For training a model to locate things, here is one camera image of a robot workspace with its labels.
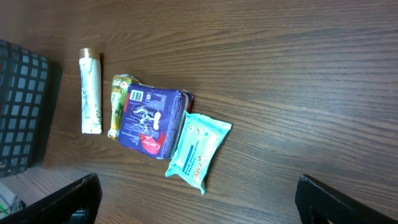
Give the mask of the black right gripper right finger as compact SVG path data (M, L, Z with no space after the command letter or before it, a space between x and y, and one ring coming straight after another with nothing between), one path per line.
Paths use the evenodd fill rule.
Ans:
M391 223L388 217L310 175L300 176L295 204L302 223Z

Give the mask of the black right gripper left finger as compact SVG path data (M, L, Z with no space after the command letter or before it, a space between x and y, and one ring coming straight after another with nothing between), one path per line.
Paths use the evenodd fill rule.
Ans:
M3 218L1 223L94 223L101 199L99 177L91 173Z

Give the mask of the purple sanitary pad pack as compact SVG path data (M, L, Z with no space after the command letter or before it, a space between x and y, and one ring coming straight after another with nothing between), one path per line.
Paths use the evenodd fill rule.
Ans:
M118 142L154 159L170 159L192 103L186 90L130 84Z

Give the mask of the green yellow snack pouch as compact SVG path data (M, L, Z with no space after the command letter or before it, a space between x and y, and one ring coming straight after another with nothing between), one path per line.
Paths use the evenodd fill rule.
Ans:
M115 141L119 137L128 87L132 83L140 83L140 81L129 74L115 75L113 77L111 90L111 126L108 131L108 137Z

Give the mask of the teal wet wipes pack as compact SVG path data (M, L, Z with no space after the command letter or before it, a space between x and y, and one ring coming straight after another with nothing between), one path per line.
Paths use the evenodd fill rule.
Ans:
M179 175L204 194L211 160L231 128L231 123L186 112L180 139L165 176Z

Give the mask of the white tube with gold cap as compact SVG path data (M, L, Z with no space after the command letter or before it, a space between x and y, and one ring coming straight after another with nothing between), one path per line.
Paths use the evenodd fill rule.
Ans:
M80 49L81 132L102 133L100 54L90 48Z

